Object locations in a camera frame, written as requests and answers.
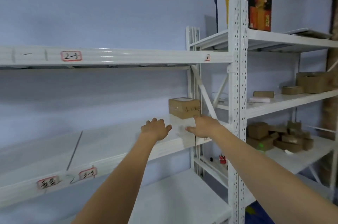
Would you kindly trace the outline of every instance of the left arm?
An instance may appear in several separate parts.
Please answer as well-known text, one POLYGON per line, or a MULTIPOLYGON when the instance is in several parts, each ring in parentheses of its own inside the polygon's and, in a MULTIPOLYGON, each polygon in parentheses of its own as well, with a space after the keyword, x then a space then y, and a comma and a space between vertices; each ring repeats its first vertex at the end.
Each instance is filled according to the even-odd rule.
POLYGON ((150 152, 171 130, 163 119, 147 121, 135 145, 97 189, 72 224, 127 224, 139 192, 150 152))

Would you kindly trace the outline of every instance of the person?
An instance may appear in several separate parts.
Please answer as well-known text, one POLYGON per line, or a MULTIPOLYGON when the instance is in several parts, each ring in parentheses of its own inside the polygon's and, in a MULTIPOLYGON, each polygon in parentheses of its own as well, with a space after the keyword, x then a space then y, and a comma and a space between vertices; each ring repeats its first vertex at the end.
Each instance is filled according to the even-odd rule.
MULTIPOLYGON (((216 119, 204 115, 194 119, 196 127, 186 127, 186 130, 197 137, 213 139, 276 224, 338 223, 338 208, 291 172, 237 138, 216 119)), ((170 130, 171 125, 165 126, 163 119, 147 121, 133 148, 72 224, 127 224, 150 152, 170 130)))

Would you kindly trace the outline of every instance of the left hand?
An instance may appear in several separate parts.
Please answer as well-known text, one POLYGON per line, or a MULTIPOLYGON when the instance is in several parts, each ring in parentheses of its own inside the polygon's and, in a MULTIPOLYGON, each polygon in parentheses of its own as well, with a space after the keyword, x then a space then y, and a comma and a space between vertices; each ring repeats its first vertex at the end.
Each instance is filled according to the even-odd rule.
POLYGON ((141 135, 146 135, 154 138, 156 141, 161 141, 168 135, 170 130, 171 125, 166 127, 163 119, 157 120, 153 118, 141 127, 141 135))

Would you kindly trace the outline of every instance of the right arm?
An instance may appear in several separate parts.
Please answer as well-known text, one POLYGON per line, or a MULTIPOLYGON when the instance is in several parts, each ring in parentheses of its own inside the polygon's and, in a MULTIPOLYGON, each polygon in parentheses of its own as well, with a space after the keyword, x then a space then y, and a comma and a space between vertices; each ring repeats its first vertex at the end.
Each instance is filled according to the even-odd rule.
POLYGON ((186 130, 215 141, 276 224, 338 222, 338 207, 291 172, 237 138, 217 120, 204 115, 194 118, 196 128, 186 130))

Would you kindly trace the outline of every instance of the white label on box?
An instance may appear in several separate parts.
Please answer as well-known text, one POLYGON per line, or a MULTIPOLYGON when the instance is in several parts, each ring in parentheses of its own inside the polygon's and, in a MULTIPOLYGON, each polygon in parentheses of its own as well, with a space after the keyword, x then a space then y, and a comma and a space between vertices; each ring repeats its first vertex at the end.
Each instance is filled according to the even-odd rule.
POLYGON ((37 182, 37 187, 39 189, 49 188, 50 186, 57 185, 60 182, 59 176, 48 177, 41 179, 37 182))
POLYGON ((191 101, 192 98, 175 98, 175 100, 178 100, 178 101, 191 101))
POLYGON ((88 170, 84 170, 82 172, 79 172, 80 180, 87 179, 87 178, 90 178, 90 177, 95 177, 95 175, 97 175, 97 168, 96 167, 93 167, 93 168, 90 168, 88 170))
POLYGON ((81 61, 81 51, 61 51, 61 60, 64 62, 81 61))

